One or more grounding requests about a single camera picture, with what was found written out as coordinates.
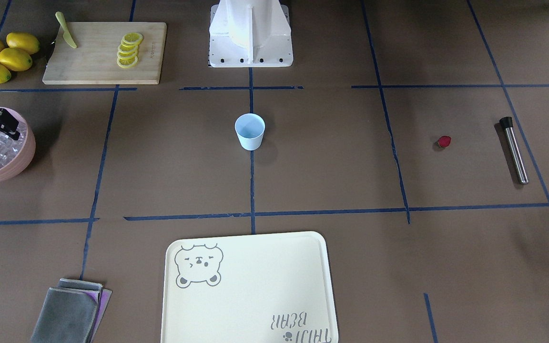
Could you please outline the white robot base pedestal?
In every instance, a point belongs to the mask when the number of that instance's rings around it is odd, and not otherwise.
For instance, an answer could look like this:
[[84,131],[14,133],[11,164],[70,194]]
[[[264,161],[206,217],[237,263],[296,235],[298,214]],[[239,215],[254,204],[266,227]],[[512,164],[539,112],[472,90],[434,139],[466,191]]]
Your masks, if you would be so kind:
[[209,67],[279,68],[294,62],[288,7],[278,0],[221,0],[211,7]]

